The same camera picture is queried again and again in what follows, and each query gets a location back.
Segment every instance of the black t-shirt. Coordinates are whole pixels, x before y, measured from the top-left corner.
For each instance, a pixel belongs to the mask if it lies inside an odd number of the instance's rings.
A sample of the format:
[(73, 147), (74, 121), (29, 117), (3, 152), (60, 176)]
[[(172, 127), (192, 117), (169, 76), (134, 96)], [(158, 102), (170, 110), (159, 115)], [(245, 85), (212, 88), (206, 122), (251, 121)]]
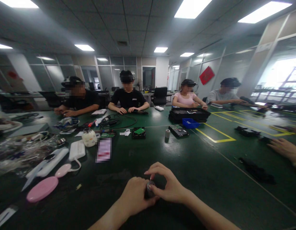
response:
[(111, 102), (117, 105), (120, 101), (122, 108), (141, 107), (145, 102), (145, 98), (140, 91), (134, 89), (132, 92), (127, 93), (123, 88), (115, 91), (112, 96)]
[(71, 96), (63, 105), (69, 108), (75, 108), (76, 110), (85, 109), (93, 104), (99, 105), (98, 93), (87, 89), (85, 91), (86, 94), (84, 99)]

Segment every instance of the pink t-shirt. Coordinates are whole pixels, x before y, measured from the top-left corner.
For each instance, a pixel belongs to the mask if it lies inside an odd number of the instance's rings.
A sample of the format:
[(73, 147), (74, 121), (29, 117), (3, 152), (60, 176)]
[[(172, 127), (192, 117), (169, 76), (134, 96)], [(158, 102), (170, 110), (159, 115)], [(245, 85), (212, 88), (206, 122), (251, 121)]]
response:
[(177, 97), (177, 102), (178, 103), (185, 104), (185, 105), (191, 105), (191, 104), (194, 103), (194, 98), (196, 97), (196, 94), (190, 93), (189, 94), (190, 97), (188, 99), (183, 98), (181, 93), (176, 93), (174, 95), (174, 97), (175, 96)]

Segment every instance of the hand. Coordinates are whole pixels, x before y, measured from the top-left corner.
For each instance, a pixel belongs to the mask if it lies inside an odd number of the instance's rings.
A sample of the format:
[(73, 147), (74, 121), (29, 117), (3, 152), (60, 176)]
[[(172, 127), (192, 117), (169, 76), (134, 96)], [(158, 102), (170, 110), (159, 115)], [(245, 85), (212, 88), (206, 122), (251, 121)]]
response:
[(144, 199), (146, 185), (148, 182), (149, 180), (145, 180), (140, 177), (131, 178), (128, 181), (121, 197), (118, 199), (117, 203), (119, 204), (121, 210), (127, 212), (129, 217), (150, 206), (153, 206), (159, 199), (158, 196), (149, 200)]
[(120, 113), (121, 115), (124, 114), (124, 113), (127, 113), (127, 111), (124, 108), (119, 108), (117, 110), (117, 112)]
[(235, 104), (243, 104), (243, 103), (248, 103), (247, 101), (241, 100), (241, 99), (232, 99), (231, 103)]
[(131, 107), (131, 108), (128, 109), (128, 112), (133, 112), (134, 110), (140, 111), (141, 109), (140, 108), (136, 108), (136, 107)]
[(196, 108), (197, 106), (199, 106), (199, 104), (197, 102), (195, 102), (190, 105), (190, 108)]
[(154, 185), (150, 185), (150, 189), (154, 194), (166, 201), (183, 203), (188, 190), (180, 184), (172, 171), (157, 162), (151, 165), (149, 170), (144, 174), (151, 175), (150, 179), (153, 180), (156, 173), (163, 175), (166, 178), (167, 183), (164, 190), (161, 190)]
[(202, 109), (208, 110), (208, 106), (205, 104), (205, 105), (202, 106)]
[(79, 115), (78, 111), (73, 111), (73, 110), (65, 110), (63, 114), (64, 114), (64, 117), (76, 117)]
[(296, 145), (293, 145), (291, 142), (280, 138), (279, 140), (273, 139), (267, 145), (280, 155), (289, 158), (293, 163), (296, 162)]
[(55, 108), (54, 109), (54, 113), (57, 114), (57, 115), (60, 115), (62, 114), (63, 110), (59, 109), (59, 108)]

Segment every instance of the blue container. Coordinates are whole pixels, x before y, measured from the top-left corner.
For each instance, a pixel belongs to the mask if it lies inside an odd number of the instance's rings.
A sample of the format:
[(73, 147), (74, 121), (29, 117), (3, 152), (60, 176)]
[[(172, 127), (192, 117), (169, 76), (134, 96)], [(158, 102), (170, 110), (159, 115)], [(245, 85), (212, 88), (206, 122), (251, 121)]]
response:
[(197, 128), (200, 123), (195, 122), (192, 118), (183, 118), (182, 124), (185, 128)]

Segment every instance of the white cable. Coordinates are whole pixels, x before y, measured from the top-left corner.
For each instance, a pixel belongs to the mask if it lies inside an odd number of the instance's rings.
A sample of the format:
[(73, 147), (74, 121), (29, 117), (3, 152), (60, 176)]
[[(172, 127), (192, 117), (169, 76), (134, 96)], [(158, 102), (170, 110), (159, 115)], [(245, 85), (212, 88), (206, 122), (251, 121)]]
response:
[(75, 172), (75, 171), (78, 171), (81, 168), (81, 163), (78, 161), (78, 159), (75, 159), (75, 161), (78, 163), (79, 168), (77, 168), (77, 169), (69, 169), (68, 172)]

